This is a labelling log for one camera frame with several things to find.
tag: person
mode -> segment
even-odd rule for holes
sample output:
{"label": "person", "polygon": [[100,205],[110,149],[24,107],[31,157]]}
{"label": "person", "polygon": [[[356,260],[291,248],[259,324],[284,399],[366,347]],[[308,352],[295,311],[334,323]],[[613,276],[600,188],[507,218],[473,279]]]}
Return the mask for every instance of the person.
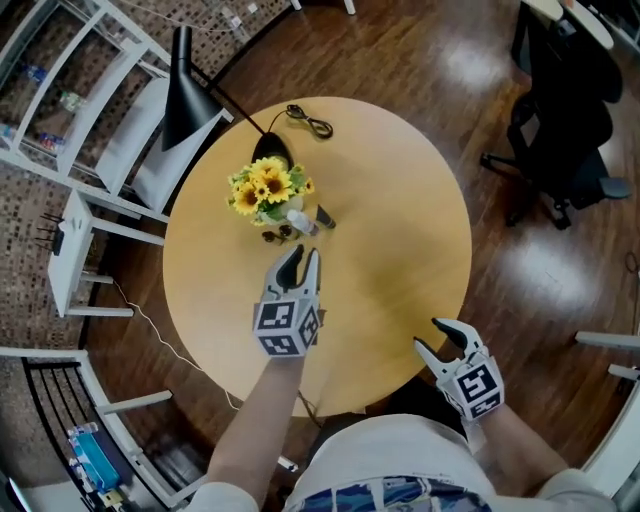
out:
{"label": "person", "polygon": [[[271,359],[223,434],[208,483],[188,512],[257,512],[281,453],[304,358]],[[506,404],[480,418],[506,475],[532,498],[498,496],[473,458],[460,416],[414,379],[391,396],[388,414],[329,418],[286,512],[615,511],[584,473],[571,469]]]}

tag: sunflower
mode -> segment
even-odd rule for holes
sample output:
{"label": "sunflower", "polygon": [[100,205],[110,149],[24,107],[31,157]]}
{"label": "sunflower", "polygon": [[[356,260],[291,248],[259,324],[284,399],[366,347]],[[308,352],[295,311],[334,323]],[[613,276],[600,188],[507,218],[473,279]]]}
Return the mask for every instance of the sunflower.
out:
{"label": "sunflower", "polygon": [[313,194],[316,191],[316,186],[313,184],[313,180],[311,178],[307,179],[307,182],[304,184],[304,189],[307,194]]}
{"label": "sunflower", "polygon": [[275,157],[260,158],[251,166],[251,174],[254,178],[263,178],[271,173],[282,171],[284,171],[282,160]]}
{"label": "sunflower", "polygon": [[253,186],[256,189],[256,197],[258,198],[258,203],[264,201],[267,197],[269,197],[269,194],[271,194],[269,188],[263,181],[255,181],[253,183]]}
{"label": "sunflower", "polygon": [[233,194],[235,202],[233,203],[236,211],[241,215],[250,215],[258,211],[260,201],[256,196],[256,189],[251,183],[243,183],[240,190]]}
{"label": "sunflower", "polygon": [[270,203],[286,201],[293,195],[291,190],[291,180],[285,171],[272,170],[268,174],[263,174],[258,183],[264,184],[269,189],[267,200]]}

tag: forearm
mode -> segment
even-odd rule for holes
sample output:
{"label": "forearm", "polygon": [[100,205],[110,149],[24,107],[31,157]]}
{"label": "forearm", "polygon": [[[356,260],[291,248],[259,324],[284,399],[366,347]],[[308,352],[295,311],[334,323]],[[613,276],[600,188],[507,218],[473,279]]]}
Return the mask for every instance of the forearm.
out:
{"label": "forearm", "polygon": [[500,469],[529,493],[569,467],[506,404],[482,417],[480,424]]}
{"label": "forearm", "polygon": [[217,444],[207,476],[240,487],[262,506],[282,452],[304,358],[271,359]]}

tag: wooden floor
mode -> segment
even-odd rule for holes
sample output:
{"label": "wooden floor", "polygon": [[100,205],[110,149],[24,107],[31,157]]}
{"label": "wooden floor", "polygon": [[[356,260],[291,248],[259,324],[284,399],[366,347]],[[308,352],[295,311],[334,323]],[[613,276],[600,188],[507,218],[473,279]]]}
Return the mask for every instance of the wooden floor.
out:
{"label": "wooden floor", "polygon": [[[478,329],[495,355],[515,411],[580,466],[626,398],[616,394],[618,381],[607,366],[632,359],[572,339],[577,330],[633,329],[637,278],[625,270],[624,259],[627,251],[640,251],[637,193],[574,213],[565,232],[540,210],[506,228],[505,212],[520,190],[482,170],[478,158],[482,151],[510,154],[510,109],[528,87],[508,52],[517,2],[357,4],[356,17],[347,16],[338,0],[289,15],[222,85],[249,112],[304,96],[368,101],[400,115],[434,143],[460,184],[472,226],[472,273],[460,319]],[[610,173],[627,177],[636,190],[640,62],[619,41],[614,53],[627,88],[610,107],[614,136],[602,153]],[[109,270],[129,299],[188,357],[165,302],[162,251],[127,240],[114,240],[111,250]],[[101,290],[100,305],[118,302],[112,288]],[[172,407],[210,447],[234,415],[222,390],[160,345],[140,315],[92,320],[88,348],[113,399],[170,389]],[[166,414],[158,407],[128,419],[144,441],[163,428]],[[314,435],[308,420],[293,420],[285,455],[302,463]]]}

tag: white shelf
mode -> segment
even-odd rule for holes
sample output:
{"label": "white shelf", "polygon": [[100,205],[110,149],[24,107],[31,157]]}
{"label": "white shelf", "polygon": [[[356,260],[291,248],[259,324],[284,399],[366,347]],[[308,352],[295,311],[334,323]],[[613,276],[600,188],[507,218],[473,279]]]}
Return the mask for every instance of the white shelf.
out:
{"label": "white shelf", "polygon": [[47,76],[38,87],[36,94],[29,104],[29,108],[27,108],[27,112],[20,122],[18,131],[16,132],[16,135],[13,139],[12,149],[14,151],[16,151],[20,147],[20,142],[22,141],[22,138],[24,137],[24,134],[26,133],[27,128],[31,123],[31,119],[33,119],[36,110],[38,110],[38,105],[40,105],[42,98],[44,98],[44,95],[47,93],[47,89],[49,89],[53,81],[56,79],[56,75],[60,72],[67,60],[69,60],[69,57],[71,57],[73,51],[80,45],[86,35],[91,32],[93,27],[95,27],[95,25],[100,21],[104,14],[104,9],[98,10],[98,12],[96,12],[96,14],[94,14],[91,19],[87,21],[87,23],[82,27],[82,29],[80,29],[80,31],[75,35],[75,37],[71,40],[67,47],[62,51],[51,69],[47,71]]}
{"label": "white shelf", "polygon": [[120,52],[93,87],[87,97],[86,105],[74,117],[66,136],[64,149],[58,155],[57,167],[60,174],[69,175],[71,166],[75,162],[87,135],[89,135],[91,127],[122,80],[142,58],[147,48],[147,45],[139,43]]}
{"label": "white shelf", "polygon": [[120,193],[140,151],[162,121],[168,90],[167,79],[158,78],[149,82],[102,153],[96,173],[112,195]]}
{"label": "white shelf", "polygon": [[131,185],[149,208],[162,212],[191,160],[221,118],[233,120],[223,109],[196,133],[168,151],[162,151],[162,135],[158,137]]}
{"label": "white shelf", "polygon": [[56,0],[38,0],[13,31],[7,43],[0,50],[0,87],[4,84],[23,48],[51,16],[51,13],[56,10],[57,6]]}

